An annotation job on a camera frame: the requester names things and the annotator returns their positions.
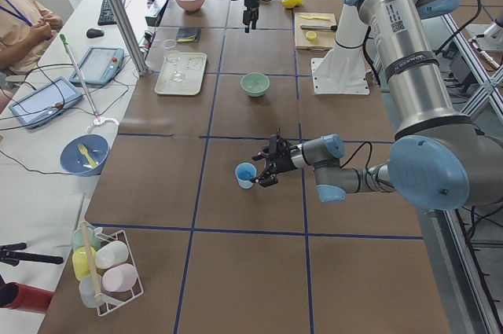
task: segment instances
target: blue tablet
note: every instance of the blue tablet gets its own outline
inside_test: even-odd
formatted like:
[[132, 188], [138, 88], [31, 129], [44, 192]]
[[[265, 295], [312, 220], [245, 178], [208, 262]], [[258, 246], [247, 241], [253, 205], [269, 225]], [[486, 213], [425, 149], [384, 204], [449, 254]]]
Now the blue tablet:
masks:
[[26, 128], [35, 128], [60, 115], [82, 98], [66, 78], [60, 77], [9, 106]]
[[[105, 85], [114, 78], [124, 60], [124, 50], [106, 47], [90, 47], [79, 63], [84, 80], [90, 85]], [[77, 73], [70, 83], [80, 84]]]

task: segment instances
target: red mug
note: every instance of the red mug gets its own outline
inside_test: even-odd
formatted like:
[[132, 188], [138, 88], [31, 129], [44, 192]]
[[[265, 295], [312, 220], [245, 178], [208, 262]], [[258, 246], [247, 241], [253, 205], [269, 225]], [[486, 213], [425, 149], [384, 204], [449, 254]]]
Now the red mug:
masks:
[[53, 295], [54, 292], [30, 285], [16, 282], [6, 283], [0, 287], [0, 307], [45, 313]]

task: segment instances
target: wooden cutting board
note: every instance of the wooden cutting board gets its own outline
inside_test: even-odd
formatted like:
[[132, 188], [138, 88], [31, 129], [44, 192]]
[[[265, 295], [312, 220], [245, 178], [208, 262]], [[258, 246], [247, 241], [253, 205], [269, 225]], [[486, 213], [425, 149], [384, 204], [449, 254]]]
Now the wooden cutting board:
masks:
[[[308, 20], [301, 16], [324, 16], [330, 20]], [[296, 49], [300, 50], [330, 50], [333, 48], [336, 41], [336, 33], [334, 31], [316, 31], [318, 37], [314, 41], [306, 39], [308, 30], [302, 30], [300, 25], [337, 25], [336, 16], [333, 13], [295, 13], [295, 41]]]

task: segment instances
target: wooden stick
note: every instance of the wooden stick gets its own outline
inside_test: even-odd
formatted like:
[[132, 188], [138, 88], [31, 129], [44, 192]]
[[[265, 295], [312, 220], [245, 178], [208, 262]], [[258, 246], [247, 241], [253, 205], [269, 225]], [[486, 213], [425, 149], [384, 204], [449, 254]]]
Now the wooden stick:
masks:
[[82, 231], [84, 246], [86, 247], [87, 265], [89, 266], [91, 278], [93, 279], [94, 298], [96, 301], [100, 302], [103, 300], [103, 295], [101, 294], [100, 281], [97, 279], [96, 265], [94, 264], [93, 252], [91, 251], [89, 242], [89, 233], [87, 232], [87, 223], [85, 221], [80, 223], [80, 230]]

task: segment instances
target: white table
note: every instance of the white table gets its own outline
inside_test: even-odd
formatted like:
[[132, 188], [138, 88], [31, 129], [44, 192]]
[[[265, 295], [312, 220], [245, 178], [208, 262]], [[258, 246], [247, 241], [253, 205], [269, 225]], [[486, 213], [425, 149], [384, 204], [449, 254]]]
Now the white table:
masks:
[[[79, 61], [90, 46], [122, 47], [127, 49], [116, 25], [102, 27], [105, 36], [88, 39], [86, 30], [97, 26], [101, 0], [83, 0], [75, 9], [68, 22], [61, 30], [65, 34], [75, 59]], [[127, 0], [127, 12], [138, 41], [147, 30], [143, 17], [146, 11], [145, 0]], [[137, 82], [138, 74], [131, 61], [126, 59], [123, 70], [116, 76], [120, 83], [111, 82], [104, 88], [92, 93], [97, 110], [102, 112], [117, 97], [124, 94], [106, 113], [106, 117], [117, 120], [123, 118], [127, 105]], [[60, 39], [55, 39], [40, 60], [39, 65], [69, 63]], [[45, 69], [51, 79], [59, 76], [69, 77], [71, 68]], [[40, 87], [49, 80], [41, 72], [33, 72], [28, 82]], [[32, 92], [24, 84], [14, 99], [20, 99]], [[76, 105], [87, 112], [92, 112], [89, 101], [84, 98]], [[60, 166], [61, 150], [72, 139], [86, 133], [93, 122], [93, 116], [78, 109], [69, 109], [61, 116], [34, 130], [18, 128], [20, 122], [11, 117], [6, 109], [0, 115], [0, 150], [26, 167], [44, 172], [65, 172]], [[93, 129], [108, 140], [112, 147], [118, 127], [106, 123]], [[59, 255], [65, 260], [70, 254], [70, 237], [85, 212], [94, 192], [99, 176], [76, 177], [73, 175], [38, 174], [29, 172], [15, 161], [0, 155], [0, 186], [2, 203], [0, 212], [0, 244], [28, 243], [27, 252]], [[64, 264], [53, 265], [38, 262], [20, 262], [12, 267], [0, 263], [0, 274], [6, 282], [17, 281], [37, 288], [54, 291], [61, 276]], [[0, 309], [2, 332], [9, 334], [37, 332], [42, 322], [42, 314], [26, 313], [17, 310]]]

